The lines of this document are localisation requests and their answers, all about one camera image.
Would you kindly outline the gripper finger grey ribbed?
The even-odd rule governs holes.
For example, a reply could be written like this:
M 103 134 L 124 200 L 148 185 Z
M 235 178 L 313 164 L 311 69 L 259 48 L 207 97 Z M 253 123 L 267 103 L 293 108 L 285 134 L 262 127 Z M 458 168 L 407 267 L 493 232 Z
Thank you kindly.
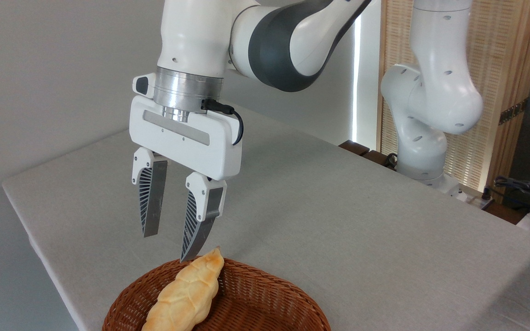
M 208 239 L 217 217 L 223 213 L 227 184 L 199 172 L 186 178 L 189 191 L 184 223 L 181 262 L 194 259 Z
M 139 213 L 144 237 L 158 233 L 167 167 L 166 157 L 150 149 L 140 147 L 134 153 L 131 182 L 138 186 Z

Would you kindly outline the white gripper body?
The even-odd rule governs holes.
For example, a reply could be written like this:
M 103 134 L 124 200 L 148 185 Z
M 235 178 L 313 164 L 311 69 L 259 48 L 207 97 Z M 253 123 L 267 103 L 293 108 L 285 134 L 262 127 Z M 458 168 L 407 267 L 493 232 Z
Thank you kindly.
M 215 180 L 240 171 L 242 143 L 233 144 L 238 130 L 236 118 L 217 112 L 190 113 L 187 122 L 179 122 L 164 116 L 163 107 L 148 98 L 136 96 L 131 103 L 135 144 Z

